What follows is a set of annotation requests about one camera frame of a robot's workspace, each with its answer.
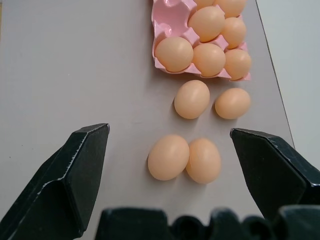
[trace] black plastic part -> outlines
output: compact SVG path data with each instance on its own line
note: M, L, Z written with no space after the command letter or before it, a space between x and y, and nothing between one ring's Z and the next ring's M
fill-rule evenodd
M171 227L160 210L118 208L102 212L95 240L319 240L320 207L283 207L276 221L257 216L242 223L229 209L211 214L209 226L192 216L179 217Z
M286 205L320 205L320 172L278 136L231 130L246 185L263 216Z
M101 214L95 240L173 240L167 216L160 210L107 209Z
M0 222L0 240L71 240L87 229L109 125L81 128L42 164Z
M171 227L172 235L181 240L206 239L206 228L193 216L181 216Z
M227 208L211 213L207 231L209 240L242 240L246 236L237 215Z
M278 239L319 240L320 206L294 205L279 210L274 221Z

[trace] white table surface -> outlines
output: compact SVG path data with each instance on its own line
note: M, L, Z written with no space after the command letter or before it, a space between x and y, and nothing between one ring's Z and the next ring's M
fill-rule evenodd
M320 1L257 2L295 148L320 169Z
M152 30L143 27L150 24L150 6L144 2L116 1L111 8L102 0L95 0L94 4L86 0L4 1L0 42L0 218L40 164L72 131L99 122L111 126L108 162L83 239L93 238L104 207L161 207L170 221L180 214L193 214L206 222L209 209L217 206L231 207L241 217L259 214L246 188L228 131L242 127L279 135L290 144L292 139L259 16L253 11L255 2L249 0L244 12L244 21L251 30L247 37L249 50L256 59L251 72L254 80L236 85L218 81L209 86L211 103L227 88L245 88L254 100L251 111L230 122L212 116L208 109L204 117L193 123L180 120L170 105L179 86L195 77L184 75L184 79L179 79L154 70L151 58L148 59ZM296 7L287 11L287 20L276 22L274 18L284 16L286 5L274 10L271 6L277 5L276 0L261 0L259 4L295 146L319 167L315 141L319 131L313 131L319 119L314 96L319 82L316 68L309 69L312 65L317 67L319 60L319 54L314 52L319 33L312 32L305 16L297 23L297 38L293 37L295 28L289 23L295 20L292 11L301 9L297 1ZM301 46L303 31L313 34L309 41L313 44ZM291 45L280 45L278 36ZM281 55L284 50L288 59ZM208 131L210 124L215 128ZM202 134L217 143L225 167L216 183L205 189L184 175L167 183L152 181L147 176L144 164L148 150L161 135L172 132L188 141ZM111 184L111 178L118 179L119 185ZM129 199L137 190L141 195Z

